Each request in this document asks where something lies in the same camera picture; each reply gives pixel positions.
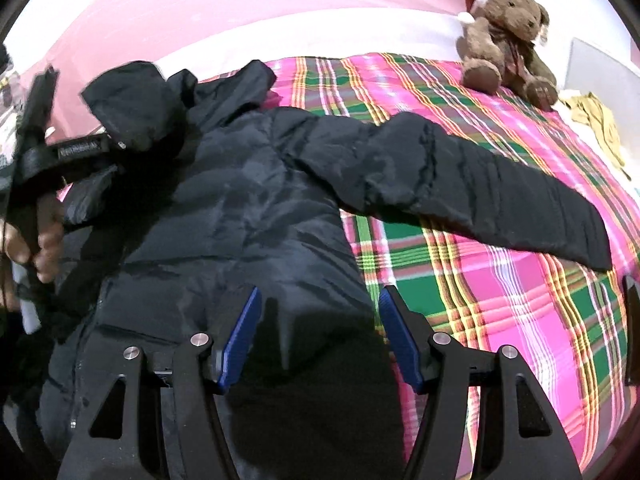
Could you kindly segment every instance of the blue gripper pad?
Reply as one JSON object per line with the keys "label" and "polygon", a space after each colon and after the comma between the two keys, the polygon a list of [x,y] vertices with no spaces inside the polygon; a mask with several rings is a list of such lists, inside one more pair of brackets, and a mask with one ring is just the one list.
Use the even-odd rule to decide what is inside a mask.
{"label": "blue gripper pad", "polygon": [[420,352],[402,319],[396,302],[386,289],[380,293],[378,311],[404,382],[409,384],[417,394],[421,393],[424,380],[420,373]]}
{"label": "blue gripper pad", "polygon": [[242,367],[254,340],[258,322],[262,317],[262,295],[254,286],[244,308],[238,317],[236,325],[232,327],[222,352],[216,356],[220,367],[218,375],[218,389],[220,394],[228,392],[229,387],[240,379]]}

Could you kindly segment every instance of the plaid blanket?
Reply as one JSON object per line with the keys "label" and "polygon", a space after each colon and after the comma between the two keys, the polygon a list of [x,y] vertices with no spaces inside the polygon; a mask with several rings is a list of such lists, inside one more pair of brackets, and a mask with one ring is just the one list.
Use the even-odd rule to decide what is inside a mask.
{"label": "plaid blanket", "polygon": [[[408,306],[462,344],[517,346],[569,435],[581,468],[613,439],[636,403],[623,387],[626,315],[621,278],[640,278],[640,210],[604,163],[555,114],[509,91],[490,97],[461,88],[460,66],[395,54],[270,62],[280,105],[380,124],[410,110],[450,134],[555,175],[596,205],[609,232],[614,269],[597,274],[546,254],[482,245],[433,221],[421,227],[342,213],[344,231],[377,303],[395,284]],[[424,409],[398,375],[408,457]],[[479,392],[470,390],[460,478],[471,472]]]}

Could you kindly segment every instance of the white pom-pom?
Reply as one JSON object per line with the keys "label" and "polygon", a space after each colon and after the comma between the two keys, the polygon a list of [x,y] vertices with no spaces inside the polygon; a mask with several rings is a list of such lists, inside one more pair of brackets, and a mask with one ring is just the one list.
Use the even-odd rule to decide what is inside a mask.
{"label": "white pom-pom", "polygon": [[469,12],[460,12],[458,21],[462,23],[462,25],[471,25],[476,19]]}

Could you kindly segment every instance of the human hand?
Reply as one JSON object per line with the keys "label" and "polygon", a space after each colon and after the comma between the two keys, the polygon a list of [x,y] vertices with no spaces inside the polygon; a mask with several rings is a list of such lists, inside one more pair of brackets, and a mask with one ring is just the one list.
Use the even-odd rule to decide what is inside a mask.
{"label": "human hand", "polygon": [[[20,310],[20,301],[15,295],[15,283],[12,276],[11,263],[24,265],[33,261],[38,272],[38,279],[43,283],[52,282],[58,274],[60,256],[62,255],[62,204],[57,197],[46,195],[38,200],[38,245],[40,251],[32,255],[27,243],[18,229],[11,224],[5,228],[4,255],[0,272],[0,309]],[[0,219],[0,233],[4,221]]]}

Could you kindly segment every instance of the stuffed animal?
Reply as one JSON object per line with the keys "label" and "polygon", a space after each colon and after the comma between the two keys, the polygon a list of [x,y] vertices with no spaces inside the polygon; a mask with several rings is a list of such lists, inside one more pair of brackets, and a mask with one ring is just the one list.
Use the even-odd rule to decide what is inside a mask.
{"label": "stuffed animal", "polygon": [[486,94],[506,86],[544,111],[558,100],[556,78],[538,57],[534,40],[546,41],[549,15],[534,0],[466,0],[458,15],[464,29],[462,85]]}

